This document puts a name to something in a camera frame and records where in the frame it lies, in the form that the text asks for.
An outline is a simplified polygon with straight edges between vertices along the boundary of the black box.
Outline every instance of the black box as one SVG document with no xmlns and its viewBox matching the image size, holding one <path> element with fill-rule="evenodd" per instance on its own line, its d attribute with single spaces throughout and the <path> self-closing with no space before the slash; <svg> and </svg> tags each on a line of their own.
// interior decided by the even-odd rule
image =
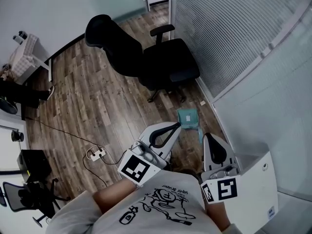
<svg viewBox="0 0 312 234">
<path fill-rule="evenodd" d="M 52 171 L 43 150 L 21 150 L 17 162 L 25 183 L 44 181 Z"/>
</svg>

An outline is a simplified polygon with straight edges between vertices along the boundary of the teal bag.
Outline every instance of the teal bag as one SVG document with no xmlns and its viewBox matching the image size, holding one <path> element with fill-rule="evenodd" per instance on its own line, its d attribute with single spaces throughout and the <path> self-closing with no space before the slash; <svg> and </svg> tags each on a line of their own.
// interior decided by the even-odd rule
<svg viewBox="0 0 312 234">
<path fill-rule="evenodd" d="M 199 126 L 197 109 L 178 109 L 177 117 L 183 129 L 194 129 L 198 131 L 199 143 L 201 144 L 203 139 L 203 132 Z"/>
</svg>

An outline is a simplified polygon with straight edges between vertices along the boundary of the power cord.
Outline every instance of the power cord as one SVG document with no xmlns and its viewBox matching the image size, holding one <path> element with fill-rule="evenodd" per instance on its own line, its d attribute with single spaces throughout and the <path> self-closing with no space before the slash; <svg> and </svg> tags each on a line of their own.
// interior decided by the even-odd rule
<svg viewBox="0 0 312 234">
<path fill-rule="evenodd" d="M 26 119 L 29 119 L 29 120 L 37 121 L 37 122 L 39 122 L 40 124 L 42 124 L 42 125 L 44 125 L 44 126 L 46 126 L 46 127 L 49 127 L 49 128 L 51 128 L 51 129 L 60 131 L 60 132 L 62 132 L 62 133 L 68 134 L 68 135 L 70 135 L 70 136 L 73 136 L 73 137 L 82 139 L 82 140 L 84 140 L 84 141 L 86 141 L 86 142 L 89 142 L 89 143 L 91 143 L 91 144 L 94 144 L 93 147 L 97 146 L 98 149 L 100 149 L 100 147 L 101 147 L 100 145 L 97 145 L 96 143 L 93 143 L 92 141 L 89 141 L 89 140 L 87 140 L 87 139 L 78 137 L 77 135 L 71 134 L 71 133 L 66 132 L 66 131 L 63 131 L 63 130 L 61 130 L 61 129 L 57 129 L 57 128 L 51 127 L 51 126 L 49 126 L 49 125 L 47 125 L 47 124 L 41 122 L 40 120 L 33 119 L 33 118 L 30 118 L 30 117 L 27 117 L 27 116 L 25 116 L 25 118 L 26 118 Z M 86 167 L 85 163 L 84 163 L 84 158 L 85 158 L 85 157 L 86 157 L 87 159 L 90 159 L 90 158 L 88 158 L 87 153 L 88 153 L 88 152 L 92 152 L 92 151 L 91 151 L 91 148 L 89 148 L 89 149 L 87 150 L 86 154 L 85 154 L 85 155 L 83 156 L 83 158 L 82 158 L 83 166 L 84 166 L 84 168 L 87 169 L 90 173 L 92 173 L 94 176 L 96 176 L 96 177 L 99 178 L 101 181 L 103 181 L 103 183 L 104 183 L 105 186 L 107 187 L 107 184 L 105 183 L 105 181 L 104 181 L 103 179 L 101 179 L 98 175 L 96 175 L 95 173 L 93 173 L 90 169 L 88 169 L 88 168 Z M 109 154 L 111 160 L 113 161 L 113 158 L 112 158 L 111 154 L 110 154 L 105 148 L 103 148 L 103 149 Z M 124 152 L 122 153 L 120 159 L 119 159 L 116 163 L 111 163 L 111 164 L 106 163 L 106 162 L 103 160 L 102 157 L 101 157 L 101 160 L 102 160 L 106 165 L 115 165 L 115 166 L 117 167 L 117 164 L 121 161 L 121 159 L 122 159 L 122 157 L 124 156 L 124 154 L 126 153 L 126 151 L 124 151 Z"/>
</svg>

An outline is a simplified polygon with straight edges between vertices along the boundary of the sleeve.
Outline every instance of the sleeve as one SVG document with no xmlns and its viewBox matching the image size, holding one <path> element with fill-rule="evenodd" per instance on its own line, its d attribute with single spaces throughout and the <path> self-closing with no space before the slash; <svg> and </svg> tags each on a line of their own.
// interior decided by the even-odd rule
<svg viewBox="0 0 312 234">
<path fill-rule="evenodd" d="M 223 234 L 242 234 L 242 232 L 236 227 L 235 224 L 231 224 L 227 229 L 225 229 Z"/>
<path fill-rule="evenodd" d="M 89 234 L 101 216 L 91 193 L 85 191 L 54 215 L 46 234 Z"/>
</svg>

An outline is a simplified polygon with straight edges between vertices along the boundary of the person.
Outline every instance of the person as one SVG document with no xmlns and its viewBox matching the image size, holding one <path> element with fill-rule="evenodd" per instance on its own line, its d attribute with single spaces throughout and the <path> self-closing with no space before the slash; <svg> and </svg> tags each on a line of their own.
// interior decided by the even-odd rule
<svg viewBox="0 0 312 234">
<path fill-rule="evenodd" d="M 161 170 L 137 188 L 124 178 L 83 192 L 51 219 L 46 234 L 240 234 L 224 203 L 204 202 L 195 176 Z"/>
<path fill-rule="evenodd" d="M 0 96 L 27 107 L 39 108 L 40 100 L 48 100 L 53 95 L 54 91 L 54 86 L 46 91 L 37 91 L 27 86 L 22 86 L 0 78 Z"/>
</svg>

